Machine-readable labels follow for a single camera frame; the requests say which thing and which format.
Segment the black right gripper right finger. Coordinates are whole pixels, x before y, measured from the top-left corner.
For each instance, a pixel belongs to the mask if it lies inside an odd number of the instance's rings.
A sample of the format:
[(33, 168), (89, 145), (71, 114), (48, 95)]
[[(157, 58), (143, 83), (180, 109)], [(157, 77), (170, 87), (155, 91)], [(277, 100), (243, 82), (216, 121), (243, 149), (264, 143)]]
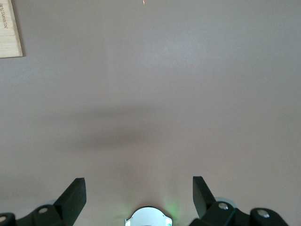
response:
[(217, 201), (202, 176), (193, 177), (193, 203), (198, 218), (191, 226), (286, 226), (275, 211), (253, 208), (246, 214), (229, 202)]

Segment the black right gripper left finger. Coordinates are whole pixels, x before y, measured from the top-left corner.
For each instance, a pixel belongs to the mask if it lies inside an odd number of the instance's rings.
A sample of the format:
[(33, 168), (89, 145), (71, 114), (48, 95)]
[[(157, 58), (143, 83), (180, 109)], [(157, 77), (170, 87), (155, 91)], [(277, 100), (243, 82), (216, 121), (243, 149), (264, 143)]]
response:
[(2, 226), (72, 226), (87, 202), (84, 178), (76, 178), (53, 204), (37, 207), (17, 219), (12, 212), (0, 214)]

